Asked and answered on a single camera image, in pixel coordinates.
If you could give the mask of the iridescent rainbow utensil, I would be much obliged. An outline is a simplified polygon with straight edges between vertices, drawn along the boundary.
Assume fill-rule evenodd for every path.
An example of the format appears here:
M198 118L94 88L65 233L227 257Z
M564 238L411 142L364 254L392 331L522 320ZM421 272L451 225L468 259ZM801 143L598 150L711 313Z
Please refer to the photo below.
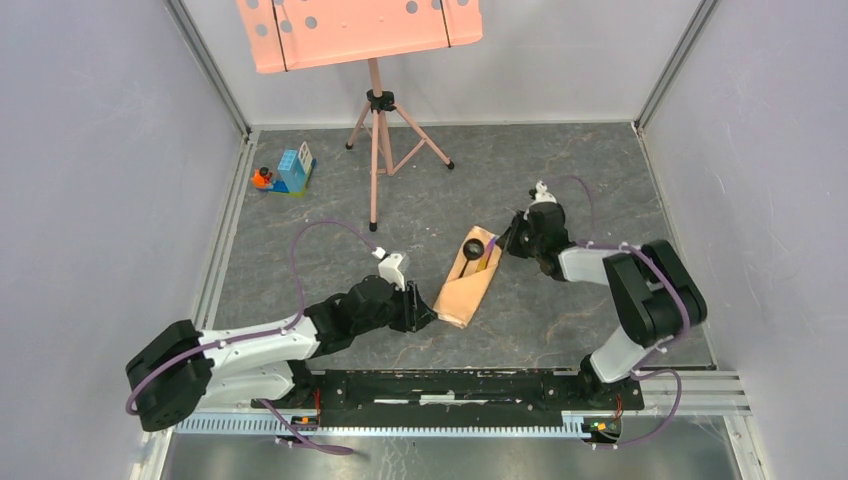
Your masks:
M486 249L484 252L484 256L482 257L480 264L478 265L479 271L484 271L488 268L489 263L491 262L491 258L494 254L495 247L497 246L497 241L499 237L493 236L487 243Z

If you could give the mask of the peach satin napkin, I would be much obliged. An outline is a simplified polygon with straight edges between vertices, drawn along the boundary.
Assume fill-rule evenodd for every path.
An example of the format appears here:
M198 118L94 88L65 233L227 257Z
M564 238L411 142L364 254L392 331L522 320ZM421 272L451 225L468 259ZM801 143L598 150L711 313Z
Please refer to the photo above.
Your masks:
M480 226L473 226L466 234L433 306L440 320L460 328L467 327L471 322L495 276L503 251L496 246L486 270L478 270L483 255L479 260L471 262L465 275L460 278L465 263L462 247L471 238L480 239L486 246L493 236L496 235Z

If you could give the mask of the black handled utensil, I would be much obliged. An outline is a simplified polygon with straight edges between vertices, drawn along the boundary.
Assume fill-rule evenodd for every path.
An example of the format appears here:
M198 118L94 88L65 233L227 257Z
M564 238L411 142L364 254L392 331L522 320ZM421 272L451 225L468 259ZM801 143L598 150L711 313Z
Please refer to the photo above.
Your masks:
M460 271L460 278L465 275L466 270L471 262L479 260L484 255L485 249L485 244L477 238L471 238L463 244L462 254L465 258L465 263Z

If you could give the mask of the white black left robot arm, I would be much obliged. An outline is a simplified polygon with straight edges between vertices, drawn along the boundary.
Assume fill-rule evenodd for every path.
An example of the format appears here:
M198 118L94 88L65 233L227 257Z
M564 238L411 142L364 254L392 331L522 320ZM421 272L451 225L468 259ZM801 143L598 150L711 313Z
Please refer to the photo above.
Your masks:
M283 400L306 405L314 394L309 359L351 346L380 328L418 332L436 320L413 281L398 287L370 275L348 291L283 320L231 330L168 325L126 365L128 414L146 432L164 430L197 408Z

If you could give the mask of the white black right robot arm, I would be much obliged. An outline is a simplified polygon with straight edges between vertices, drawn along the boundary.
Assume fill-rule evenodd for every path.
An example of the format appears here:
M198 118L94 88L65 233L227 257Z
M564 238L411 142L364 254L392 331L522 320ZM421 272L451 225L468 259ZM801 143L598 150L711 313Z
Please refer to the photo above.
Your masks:
M609 288L619 325L578 372L578 396L591 408L606 406L648 358L707 319L700 289L666 240L574 241L563 208L542 202L517 212L496 244L511 256L534 260L554 280Z

